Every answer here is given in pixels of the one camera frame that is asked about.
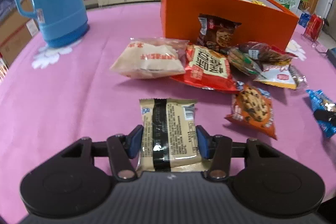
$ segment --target red snack package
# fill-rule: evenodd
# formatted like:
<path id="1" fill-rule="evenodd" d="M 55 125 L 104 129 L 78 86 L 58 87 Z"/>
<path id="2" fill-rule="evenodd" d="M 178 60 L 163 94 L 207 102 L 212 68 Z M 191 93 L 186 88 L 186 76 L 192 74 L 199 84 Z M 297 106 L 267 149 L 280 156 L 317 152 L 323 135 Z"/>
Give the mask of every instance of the red snack package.
<path id="1" fill-rule="evenodd" d="M 232 98 L 232 114 L 225 119 L 259 130 L 277 139 L 274 128 L 274 113 L 269 92 L 237 82 L 240 90 Z"/>
<path id="2" fill-rule="evenodd" d="M 238 93 L 224 55 L 197 45 L 188 45 L 185 53 L 185 74 L 171 78 L 201 89 Z"/>

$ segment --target pink tablecloth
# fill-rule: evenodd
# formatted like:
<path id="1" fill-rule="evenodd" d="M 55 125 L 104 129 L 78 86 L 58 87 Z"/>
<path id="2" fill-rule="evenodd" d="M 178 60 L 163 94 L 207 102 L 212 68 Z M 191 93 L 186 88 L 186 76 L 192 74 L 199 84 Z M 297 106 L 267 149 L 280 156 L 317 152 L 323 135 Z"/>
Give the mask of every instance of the pink tablecloth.
<path id="1" fill-rule="evenodd" d="M 304 92 L 263 85 L 273 97 L 275 141 L 224 119 L 230 113 L 231 95 L 170 79 L 130 80 L 109 71 L 130 37 L 162 35 L 159 11 L 157 3 L 90 11 L 89 32 L 58 62 L 43 69 L 32 67 L 38 49 L 45 45 L 41 34 L 16 59 L 0 85 L 0 215 L 9 224 L 26 215 L 19 185 L 29 170 L 83 136 L 103 141 L 129 133 L 142 123 L 140 98 L 197 99 L 196 124 L 211 135 L 224 134 L 237 142 L 260 138 L 316 171 L 325 182 L 326 196 L 335 193 L 336 139 L 323 140 Z M 298 26 L 293 39 L 306 51 L 307 60 L 293 63 L 312 89 L 322 89 L 336 100 L 336 69 L 301 40 L 302 32 Z M 109 170 L 108 160 L 98 165 Z M 233 159 L 231 165 L 234 175 L 243 168 L 243 160 Z"/>

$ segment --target beige snack package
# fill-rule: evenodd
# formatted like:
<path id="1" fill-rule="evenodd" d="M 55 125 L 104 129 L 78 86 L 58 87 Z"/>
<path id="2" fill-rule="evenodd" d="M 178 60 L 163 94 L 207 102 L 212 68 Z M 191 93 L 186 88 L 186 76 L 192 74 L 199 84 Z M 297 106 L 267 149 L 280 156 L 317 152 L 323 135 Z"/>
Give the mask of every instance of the beige snack package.
<path id="1" fill-rule="evenodd" d="M 143 134 L 137 172 L 203 171 L 210 161 L 198 150 L 194 113 L 196 100 L 140 100 Z"/>
<path id="2" fill-rule="evenodd" d="M 184 54 L 187 42 L 167 38 L 131 38 L 110 69 L 134 79 L 184 74 L 179 57 L 180 53 Z"/>

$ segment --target floor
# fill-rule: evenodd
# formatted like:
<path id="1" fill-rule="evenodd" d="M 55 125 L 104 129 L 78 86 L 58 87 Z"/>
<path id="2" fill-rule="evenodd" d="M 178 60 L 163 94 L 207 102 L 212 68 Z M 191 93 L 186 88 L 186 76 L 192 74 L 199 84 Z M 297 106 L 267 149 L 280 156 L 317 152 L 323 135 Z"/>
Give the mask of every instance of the floor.
<path id="1" fill-rule="evenodd" d="M 321 31 L 320 36 L 317 40 L 326 48 L 336 47 L 336 41 L 330 35 L 326 34 L 323 31 Z"/>

